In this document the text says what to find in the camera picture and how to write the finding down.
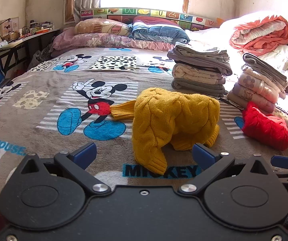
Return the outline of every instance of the bed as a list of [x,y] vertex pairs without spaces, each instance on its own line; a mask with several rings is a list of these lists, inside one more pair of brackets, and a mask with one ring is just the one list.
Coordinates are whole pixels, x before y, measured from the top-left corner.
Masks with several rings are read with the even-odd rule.
[[[89,141],[95,142],[97,157],[86,170],[112,188],[117,184],[177,187],[201,173],[190,151],[175,151],[169,144],[163,147],[166,173],[144,170],[133,157],[132,121],[114,121],[107,108],[107,103],[134,100],[150,87],[174,91],[175,63],[166,54],[135,48],[76,48],[0,89],[0,191],[28,152],[53,157]],[[89,91],[96,103],[81,90]],[[267,161],[275,154],[288,156],[288,149],[282,153],[243,135],[234,122],[242,116],[240,109],[226,97],[218,100],[220,132],[214,151],[237,158],[261,154]]]

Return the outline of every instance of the silver bolt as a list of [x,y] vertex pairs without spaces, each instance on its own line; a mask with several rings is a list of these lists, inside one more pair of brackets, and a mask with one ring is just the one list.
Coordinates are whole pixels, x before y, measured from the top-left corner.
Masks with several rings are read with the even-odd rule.
[[181,185],[181,190],[183,192],[194,192],[197,189],[197,187],[193,184],[184,184]]
[[93,186],[93,190],[96,192],[104,192],[104,191],[108,190],[108,186],[105,184],[95,184]]
[[271,241],[282,241],[282,237],[281,236],[274,236],[272,237]]
[[149,194],[149,192],[146,191],[146,190],[143,190],[143,191],[140,191],[140,194],[141,194],[142,196],[147,196],[147,195]]
[[6,241],[17,241],[17,240],[18,239],[15,236],[13,236],[13,235],[9,235],[9,236],[6,237]]

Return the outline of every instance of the yellow knit sweater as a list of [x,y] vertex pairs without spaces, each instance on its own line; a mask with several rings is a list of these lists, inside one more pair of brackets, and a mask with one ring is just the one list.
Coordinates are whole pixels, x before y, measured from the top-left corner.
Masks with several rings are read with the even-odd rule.
[[212,146],[219,132],[217,100],[200,94],[149,88],[136,100],[111,106],[114,119],[133,118],[132,142],[136,161],[148,170],[164,174],[167,162],[161,147],[192,149],[197,142]]

